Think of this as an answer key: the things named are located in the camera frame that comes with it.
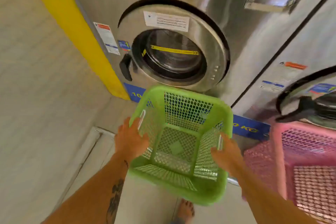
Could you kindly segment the person's right hand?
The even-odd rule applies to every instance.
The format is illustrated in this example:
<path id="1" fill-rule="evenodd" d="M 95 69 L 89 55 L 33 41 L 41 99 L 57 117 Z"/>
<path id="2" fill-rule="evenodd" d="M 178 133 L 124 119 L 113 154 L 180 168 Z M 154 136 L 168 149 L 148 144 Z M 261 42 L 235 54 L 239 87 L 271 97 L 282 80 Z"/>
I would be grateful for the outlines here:
<path id="1" fill-rule="evenodd" d="M 233 148 L 230 151 L 222 152 L 216 147 L 211 148 L 211 156 L 214 162 L 223 170 L 227 171 L 230 176 L 238 179 L 241 171 L 245 167 L 241 150 L 236 141 L 233 140 Z"/>

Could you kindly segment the person's left hand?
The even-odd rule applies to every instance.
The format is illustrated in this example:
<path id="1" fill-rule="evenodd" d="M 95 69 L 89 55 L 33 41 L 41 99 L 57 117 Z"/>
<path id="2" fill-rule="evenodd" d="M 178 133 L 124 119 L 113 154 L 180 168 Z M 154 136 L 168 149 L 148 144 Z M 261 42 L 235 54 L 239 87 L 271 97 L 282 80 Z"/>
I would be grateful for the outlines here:
<path id="1" fill-rule="evenodd" d="M 129 121 L 130 117 L 124 120 L 115 136 L 115 153 L 126 161 L 127 164 L 130 164 L 133 159 L 141 156 L 149 147 L 148 135 L 132 135 Z"/>

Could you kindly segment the green plastic laundry basket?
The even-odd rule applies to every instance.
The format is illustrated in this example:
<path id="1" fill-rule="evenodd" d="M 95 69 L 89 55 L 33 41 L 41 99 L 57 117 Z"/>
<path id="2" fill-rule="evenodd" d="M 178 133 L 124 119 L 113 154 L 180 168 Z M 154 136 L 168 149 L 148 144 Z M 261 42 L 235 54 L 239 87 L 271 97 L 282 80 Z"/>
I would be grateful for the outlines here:
<path id="1" fill-rule="evenodd" d="M 149 146 L 129 171 L 198 205 L 211 205 L 225 193 L 228 173 L 211 148 L 223 148 L 221 133 L 232 137 L 233 112 L 212 96 L 166 85 L 148 88 L 131 119 Z"/>

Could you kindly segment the person's right forearm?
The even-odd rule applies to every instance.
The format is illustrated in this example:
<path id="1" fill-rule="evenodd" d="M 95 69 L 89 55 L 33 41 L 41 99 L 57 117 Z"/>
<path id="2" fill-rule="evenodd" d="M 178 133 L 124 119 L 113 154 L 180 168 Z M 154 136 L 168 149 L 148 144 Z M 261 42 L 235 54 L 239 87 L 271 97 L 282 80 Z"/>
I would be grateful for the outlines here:
<path id="1" fill-rule="evenodd" d="M 257 224 L 319 224 L 291 201 L 264 186 L 245 165 L 236 168 L 237 179 Z"/>

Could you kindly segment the person's left forearm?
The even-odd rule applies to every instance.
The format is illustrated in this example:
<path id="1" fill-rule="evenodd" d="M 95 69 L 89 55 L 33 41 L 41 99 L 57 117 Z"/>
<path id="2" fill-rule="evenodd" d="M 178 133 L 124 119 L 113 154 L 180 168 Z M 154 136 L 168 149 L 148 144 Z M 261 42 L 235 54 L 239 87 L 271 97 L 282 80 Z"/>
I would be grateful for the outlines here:
<path id="1" fill-rule="evenodd" d="M 114 224 L 131 161 L 130 154 L 115 153 L 41 224 Z"/>

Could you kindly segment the person's foot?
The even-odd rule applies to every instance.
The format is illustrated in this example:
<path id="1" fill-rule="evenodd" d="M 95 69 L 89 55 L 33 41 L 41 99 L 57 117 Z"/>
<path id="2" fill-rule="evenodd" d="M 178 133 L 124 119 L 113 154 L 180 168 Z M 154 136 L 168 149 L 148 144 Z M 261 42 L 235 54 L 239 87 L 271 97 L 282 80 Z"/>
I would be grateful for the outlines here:
<path id="1" fill-rule="evenodd" d="M 195 216 L 194 204 L 186 199 L 181 199 L 176 220 L 178 224 L 191 224 Z"/>

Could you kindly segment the pink plastic laundry basket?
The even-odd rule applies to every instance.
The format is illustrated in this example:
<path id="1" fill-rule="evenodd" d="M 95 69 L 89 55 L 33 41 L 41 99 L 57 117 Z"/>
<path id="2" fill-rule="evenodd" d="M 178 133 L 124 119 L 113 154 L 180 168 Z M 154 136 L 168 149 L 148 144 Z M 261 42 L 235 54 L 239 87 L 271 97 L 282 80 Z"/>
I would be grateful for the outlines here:
<path id="1" fill-rule="evenodd" d="M 244 151 L 252 172 L 321 224 L 336 224 L 336 129 L 294 121 Z"/>

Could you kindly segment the round steel washer door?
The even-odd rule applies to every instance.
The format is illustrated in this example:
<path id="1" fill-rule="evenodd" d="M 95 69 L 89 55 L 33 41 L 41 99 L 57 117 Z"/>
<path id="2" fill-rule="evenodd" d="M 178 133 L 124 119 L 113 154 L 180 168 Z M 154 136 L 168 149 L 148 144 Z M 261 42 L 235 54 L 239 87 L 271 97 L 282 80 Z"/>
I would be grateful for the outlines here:
<path id="1" fill-rule="evenodd" d="M 189 17 L 188 32 L 148 27 L 144 11 Z M 161 84 L 203 93 L 218 85 L 229 70 L 223 32 L 207 14 L 183 1 L 133 3 L 120 16 L 117 38 L 125 45 L 122 58 L 126 53 L 132 56 L 132 81 L 140 73 Z"/>

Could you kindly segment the white warning sticker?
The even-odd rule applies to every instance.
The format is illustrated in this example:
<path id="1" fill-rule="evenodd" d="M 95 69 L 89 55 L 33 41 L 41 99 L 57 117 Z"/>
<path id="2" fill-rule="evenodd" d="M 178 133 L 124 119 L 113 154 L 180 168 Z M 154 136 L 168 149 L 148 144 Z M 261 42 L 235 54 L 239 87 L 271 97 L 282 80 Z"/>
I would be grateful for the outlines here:
<path id="1" fill-rule="evenodd" d="M 119 48 L 109 25 L 93 22 L 108 53 L 120 56 Z"/>

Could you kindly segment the round washer door black rim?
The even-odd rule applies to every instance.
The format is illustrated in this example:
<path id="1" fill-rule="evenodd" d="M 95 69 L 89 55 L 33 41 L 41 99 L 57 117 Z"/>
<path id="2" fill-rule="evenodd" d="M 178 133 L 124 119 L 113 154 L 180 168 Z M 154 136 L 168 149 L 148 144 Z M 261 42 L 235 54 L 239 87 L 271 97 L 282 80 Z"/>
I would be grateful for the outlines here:
<path id="1" fill-rule="evenodd" d="M 336 130 L 336 65 L 305 76 L 277 97 L 277 123 L 302 121 Z"/>

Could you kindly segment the steel washing machine with sticker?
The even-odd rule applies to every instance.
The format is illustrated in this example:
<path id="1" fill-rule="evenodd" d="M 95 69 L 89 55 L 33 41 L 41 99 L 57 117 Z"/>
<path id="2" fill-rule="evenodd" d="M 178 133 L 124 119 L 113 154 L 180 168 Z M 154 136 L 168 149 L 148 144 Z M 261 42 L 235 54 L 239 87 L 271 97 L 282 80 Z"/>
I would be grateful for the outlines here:
<path id="1" fill-rule="evenodd" d="M 301 96 L 336 91 L 336 0 L 320 0 L 232 104 L 233 134 L 268 139 Z"/>

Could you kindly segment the steel front-load washing machine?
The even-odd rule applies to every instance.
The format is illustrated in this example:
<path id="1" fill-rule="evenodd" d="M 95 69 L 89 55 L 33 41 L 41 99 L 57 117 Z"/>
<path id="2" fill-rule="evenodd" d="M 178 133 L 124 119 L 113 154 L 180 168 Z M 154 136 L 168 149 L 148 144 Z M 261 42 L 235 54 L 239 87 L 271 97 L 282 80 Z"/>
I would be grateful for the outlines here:
<path id="1" fill-rule="evenodd" d="M 74 0 L 130 98 L 161 83 L 234 107 L 322 0 Z"/>

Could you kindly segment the white label on door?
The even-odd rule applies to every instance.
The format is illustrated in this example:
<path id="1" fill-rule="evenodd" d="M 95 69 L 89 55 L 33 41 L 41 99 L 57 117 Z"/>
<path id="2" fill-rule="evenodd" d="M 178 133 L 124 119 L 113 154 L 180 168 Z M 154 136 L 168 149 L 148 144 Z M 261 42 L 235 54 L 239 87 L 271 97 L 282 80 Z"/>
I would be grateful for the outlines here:
<path id="1" fill-rule="evenodd" d="M 189 17 L 144 11 L 145 24 L 148 27 L 188 32 Z"/>

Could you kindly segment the yellow side panel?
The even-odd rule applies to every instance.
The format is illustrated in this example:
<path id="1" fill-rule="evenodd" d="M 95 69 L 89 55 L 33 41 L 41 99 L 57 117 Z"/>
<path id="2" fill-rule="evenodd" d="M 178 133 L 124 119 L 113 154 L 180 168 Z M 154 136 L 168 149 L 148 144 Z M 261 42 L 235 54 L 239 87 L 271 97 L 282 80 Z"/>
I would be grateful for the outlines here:
<path id="1" fill-rule="evenodd" d="M 42 2 L 107 90 L 115 97 L 130 100 L 75 0 Z"/>

